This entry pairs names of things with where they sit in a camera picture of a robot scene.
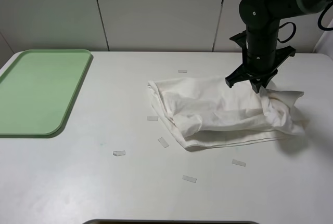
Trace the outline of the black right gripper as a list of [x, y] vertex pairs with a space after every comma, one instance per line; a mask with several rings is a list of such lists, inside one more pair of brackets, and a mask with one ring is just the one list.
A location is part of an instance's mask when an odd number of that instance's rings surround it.
[[253, 91], [258, 94], [260, 88], [266, 88], [271, 79], [278, 73], [277, 68], [296, 50], [287, 46], [277, 49], [278, 32], [251, 32], [245, 30], [229, 39], [243, 51], [242, 63], [234, 72], [225, 78], [226, 85], [232, 88], [236, 83], [251, 79]]

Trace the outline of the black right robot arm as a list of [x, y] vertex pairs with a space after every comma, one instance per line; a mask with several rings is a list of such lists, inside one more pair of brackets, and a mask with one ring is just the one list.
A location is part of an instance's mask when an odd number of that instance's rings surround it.
[[258, 93], [265, 88], [278, 73], [279, 66], [293, 57], [296, 50], [287, 46], [277, 48], [277, 43], [290, 41], [297, 30], [285, 40], [278, 38], [282, 19], [319, 13], [318, 27], [323, 31], [332, 28], [324, 27], [322, 19], [332, 7], [332, 0], [242, 0], [239, 14], [246, 25], [246, 30], [230, 38], [242, 49], [242, 64], [226, 77], [226, 85], [233, 87], [242, 81], [249, 81], [252, 89]]

